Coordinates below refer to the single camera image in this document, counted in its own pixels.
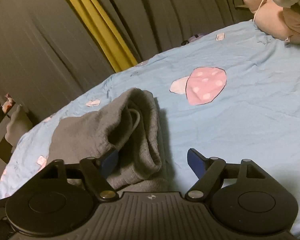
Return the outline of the grey knit pants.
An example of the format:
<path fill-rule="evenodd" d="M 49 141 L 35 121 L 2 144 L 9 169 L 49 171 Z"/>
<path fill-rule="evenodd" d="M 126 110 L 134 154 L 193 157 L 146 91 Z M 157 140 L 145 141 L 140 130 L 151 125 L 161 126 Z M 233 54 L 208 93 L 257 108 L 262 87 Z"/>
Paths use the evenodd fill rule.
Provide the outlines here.
<path fill-rule="evenodd" d="M 107 178 L 119 192 L 168 189 L 159 110 L 151 92 L 132 88 L 98 111 L 60 120 L 47 162 L 78 163 L 117 150 L 118 162 Z"/>

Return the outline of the grey cloth on desk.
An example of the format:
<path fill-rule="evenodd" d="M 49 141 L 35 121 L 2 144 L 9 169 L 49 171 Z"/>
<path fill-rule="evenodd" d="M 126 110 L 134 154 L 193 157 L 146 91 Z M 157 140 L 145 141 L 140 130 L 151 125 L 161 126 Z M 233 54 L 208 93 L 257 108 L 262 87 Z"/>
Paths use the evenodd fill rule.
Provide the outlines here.
<path fill-rule="evenodd" d="M 31 130 L 33 123 L 27 116 L 21 105 L 18 105 L 12 113 L 11 119 L 6 126 L 5 140 L 12 146 L 16 147 L 21 137 Z"/>

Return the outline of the light blue mushroom bedsheet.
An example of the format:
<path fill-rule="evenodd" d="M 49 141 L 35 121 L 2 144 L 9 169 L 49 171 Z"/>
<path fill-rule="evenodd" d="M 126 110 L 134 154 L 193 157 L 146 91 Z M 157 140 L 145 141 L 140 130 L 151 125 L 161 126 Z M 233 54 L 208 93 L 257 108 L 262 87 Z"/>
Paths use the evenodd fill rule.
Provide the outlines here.
<path fill-rule="evenodd" d="M 225 70 L 227 82 L 213 102 L 191 106 L 170 86 L 199 67 Z M 252 159 L 295 196 L 299 213 L 291 232 L 300 238 L 300 46 L 250 21 L 157 54 L 52 112 L 21 138 L 0 180 L 0 199 L 37 173 L 61 119 L 92 112 L 89 101 L 105 106 L 133 87 L 150 91 L 160 108 L 170 190 L 185 192 L 197 179 L 186 161 L 190 148 L 230 163 Z"/>

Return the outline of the grey curtain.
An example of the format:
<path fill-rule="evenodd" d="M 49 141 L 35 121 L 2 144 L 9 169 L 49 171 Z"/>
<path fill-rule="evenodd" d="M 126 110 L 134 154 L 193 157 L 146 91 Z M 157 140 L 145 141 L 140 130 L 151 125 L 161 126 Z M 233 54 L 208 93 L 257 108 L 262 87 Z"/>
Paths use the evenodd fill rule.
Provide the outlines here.
<path fill-rule="evenodd" d="M 242 0 L 97 0 L 136 61 L 246 21 Z M 0 93 L 39 123 L 114 73 L 69 0 L 0 0 Z"/>

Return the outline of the yellow curtain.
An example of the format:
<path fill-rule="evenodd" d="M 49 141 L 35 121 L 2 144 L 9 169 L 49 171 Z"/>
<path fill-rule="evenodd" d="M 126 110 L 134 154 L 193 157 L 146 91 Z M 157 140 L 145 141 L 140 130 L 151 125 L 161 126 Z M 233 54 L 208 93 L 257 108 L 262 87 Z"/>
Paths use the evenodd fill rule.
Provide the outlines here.
<path fill-rule="evenodd" d="M 98 0 L 69 2 L 116 73 L 137 64 L 133 53 Z"/>

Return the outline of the pink plush toy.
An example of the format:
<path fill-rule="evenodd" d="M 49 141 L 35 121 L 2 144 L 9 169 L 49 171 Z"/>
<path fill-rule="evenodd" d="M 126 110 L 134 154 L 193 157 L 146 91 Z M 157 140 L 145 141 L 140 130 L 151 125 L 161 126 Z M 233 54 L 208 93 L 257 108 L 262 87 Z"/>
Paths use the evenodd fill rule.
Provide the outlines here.
<path fill-rule="evenodd" d="M 243 0 L 261 31 L 279 40 L 300 44 L 300 0 Z"/>

